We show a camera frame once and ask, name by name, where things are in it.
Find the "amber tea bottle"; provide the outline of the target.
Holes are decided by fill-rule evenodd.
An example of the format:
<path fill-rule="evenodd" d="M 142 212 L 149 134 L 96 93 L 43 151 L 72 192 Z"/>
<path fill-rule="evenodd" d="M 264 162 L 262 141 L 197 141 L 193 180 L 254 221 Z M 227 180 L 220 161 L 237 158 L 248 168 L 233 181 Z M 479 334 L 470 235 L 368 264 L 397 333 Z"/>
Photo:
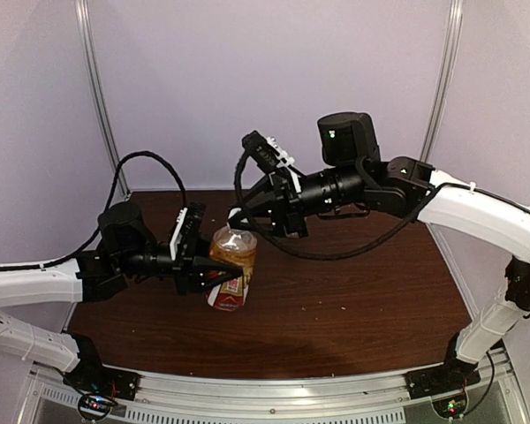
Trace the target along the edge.
<path fill-rule="evenodd" d="M 250 231 L 224 226 L 215 232 L 209 258 L 224 265 L 224 269 L 210 274 L 219 281 L 207 293 L 207 302 L 211 307 L 234 312 L 245 305 L 256 255 L 257 238 Z"/>

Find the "white tea bottle cap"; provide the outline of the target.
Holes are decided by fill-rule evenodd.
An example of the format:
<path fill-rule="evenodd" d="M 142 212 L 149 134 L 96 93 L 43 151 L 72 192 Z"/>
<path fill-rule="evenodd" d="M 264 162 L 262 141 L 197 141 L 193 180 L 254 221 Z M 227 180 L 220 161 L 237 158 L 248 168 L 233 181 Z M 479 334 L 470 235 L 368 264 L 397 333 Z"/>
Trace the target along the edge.
<path fill-rule="evenodd" d="M 228 231 L 224 236 L 223 246 L 230 250 L 244 249 L 244 236 L 242 231 Z"/>

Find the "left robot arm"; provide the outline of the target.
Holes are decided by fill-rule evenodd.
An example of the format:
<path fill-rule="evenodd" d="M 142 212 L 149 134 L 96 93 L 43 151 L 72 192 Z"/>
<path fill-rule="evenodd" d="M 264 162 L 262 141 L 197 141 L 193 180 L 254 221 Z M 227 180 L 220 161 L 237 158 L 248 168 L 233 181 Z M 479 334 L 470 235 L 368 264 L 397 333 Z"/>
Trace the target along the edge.
<path fill-rule="evenodd" d="M 100 244 L 48 263 L 0 265 L 0 351 L 53 367 L 91 392 L 109 385 L 109 372 L 87 337 L 51 333 L 4 314 L 7 307 L 50 302 L 95 303 L 112 299 L 129 280 L 170 278 L 180 295 L 206 292 L 242 276 L 235 265 L 215 261 L 200 235 L 205 208 L 179 211 L 170 239 L 160 242 L 140 207 L 120 202 L 98 217 Z"/>

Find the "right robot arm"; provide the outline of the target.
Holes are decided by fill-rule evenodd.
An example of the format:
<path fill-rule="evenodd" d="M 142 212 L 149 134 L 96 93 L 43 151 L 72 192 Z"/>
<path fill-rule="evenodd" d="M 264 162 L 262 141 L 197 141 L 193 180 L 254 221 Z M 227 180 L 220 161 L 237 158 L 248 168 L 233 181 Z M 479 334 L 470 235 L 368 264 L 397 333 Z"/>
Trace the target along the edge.
<path fill-rule="evenodd" d="M 394 216 L 400 227 L 429 223 L 502 248 L 511 255 L 506 285 L 451 341 L 435 382 L 455 389 L 488 350 L 530 313 L 530 207 L 462 182 L 428 163 L 407 156 L 382 160 L 372 118 L 345 111 L 317 123 L 326 169 L 304 175 L 278 143 L 250 132 L 235 172 L 256 162 L 261 179 L 237 191 L 228 223 L 255 231 L 274 246 L 287 237 L 304 238 L 307 219 L 335 219 L 342 207 L 355 205 Z"/>

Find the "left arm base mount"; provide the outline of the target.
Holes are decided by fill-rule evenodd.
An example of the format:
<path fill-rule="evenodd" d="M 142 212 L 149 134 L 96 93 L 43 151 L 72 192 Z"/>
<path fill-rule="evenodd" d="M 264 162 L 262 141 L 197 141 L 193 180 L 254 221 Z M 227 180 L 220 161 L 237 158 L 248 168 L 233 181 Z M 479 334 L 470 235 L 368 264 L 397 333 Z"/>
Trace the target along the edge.
<path fill-rule="evenodd" d="M 70 334 L 76 341 L 79 362 L 71 372 L 64 375 L 77 389 L 133 401 L 140 382 L 140 375 L 115 367 L 107 367 L 94 342 L 78 334 Z"/>

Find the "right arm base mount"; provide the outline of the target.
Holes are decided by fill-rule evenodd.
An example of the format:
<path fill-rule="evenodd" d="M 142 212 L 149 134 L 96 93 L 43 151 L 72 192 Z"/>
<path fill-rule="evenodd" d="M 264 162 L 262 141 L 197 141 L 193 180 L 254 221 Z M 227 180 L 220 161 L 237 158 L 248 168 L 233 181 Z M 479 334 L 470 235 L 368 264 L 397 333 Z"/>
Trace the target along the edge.
<path fill-rule="evenodd" d="M 404 374 L 406 388 L 411 399 L 462 390 L 467 384 L 476 384 L 481 381 L 476 364 L 470 364 L 457 358 L 458 336 L 458 333 L 455 334 L 448 343 L 443 364 Z"/>

